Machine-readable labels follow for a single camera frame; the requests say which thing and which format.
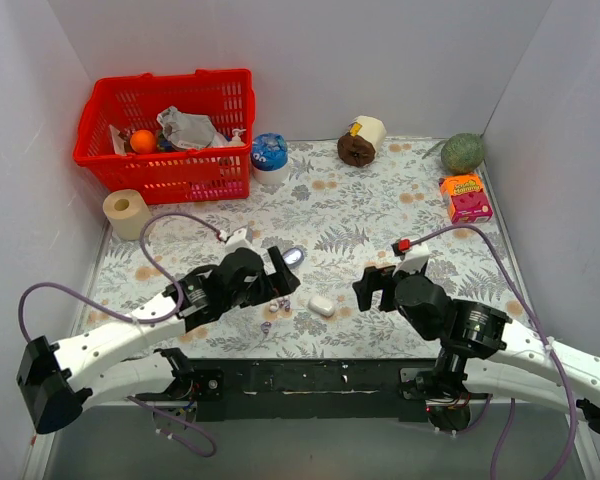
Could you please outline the white earbud charging case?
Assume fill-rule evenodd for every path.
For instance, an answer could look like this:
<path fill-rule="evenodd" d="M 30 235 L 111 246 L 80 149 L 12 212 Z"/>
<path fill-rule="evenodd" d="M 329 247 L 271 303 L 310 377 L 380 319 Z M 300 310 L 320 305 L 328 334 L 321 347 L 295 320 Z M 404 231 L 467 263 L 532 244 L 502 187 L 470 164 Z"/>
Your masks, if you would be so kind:
<path fill-rule="evenodd" d="M 315 295 L 307 303 L 307 308 L 323 317 L 330 318 L 335 313 L 335 304 L 322 296 Z"/>

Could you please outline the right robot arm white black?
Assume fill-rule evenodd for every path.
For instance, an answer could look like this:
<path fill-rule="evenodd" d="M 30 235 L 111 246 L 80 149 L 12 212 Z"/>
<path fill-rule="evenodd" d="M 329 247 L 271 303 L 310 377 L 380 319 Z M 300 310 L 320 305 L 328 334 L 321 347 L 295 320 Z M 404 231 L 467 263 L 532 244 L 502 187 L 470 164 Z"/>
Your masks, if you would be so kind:
<path fill-rule="evenodd" d="M 439 341 L 435 366 L 404 382 L 413 399 L 463 394 L 508 396 L 575 413 L 600 434 L 600 356 L 540 335 L 505 312 L 453 299 L 422 273 L 367 268 L 352 285 L 361 311 L 397 312 L 427 341 Z"/>

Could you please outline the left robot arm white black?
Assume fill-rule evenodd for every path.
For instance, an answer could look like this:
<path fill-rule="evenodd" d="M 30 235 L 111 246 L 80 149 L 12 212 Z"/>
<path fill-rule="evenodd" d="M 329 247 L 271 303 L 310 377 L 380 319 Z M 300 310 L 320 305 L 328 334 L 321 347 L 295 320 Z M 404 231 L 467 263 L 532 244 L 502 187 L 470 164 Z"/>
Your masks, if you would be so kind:
<path fill-rule="evenodd" d="M 218 371 L 196 372 L 178 349 L 135 354 L 218 321 L 234 308 L 267 304 L 300 286 L 277 247 L 268 250 L 273 272 L 248 248 L 218 265 L 197 267 L 118 321 L 51 343 L 41 336 L 25 347 L 16 376 L 34 428 L 59 431 L 85 410 L 139 396 L 149 401 L 219 398 Z"/>

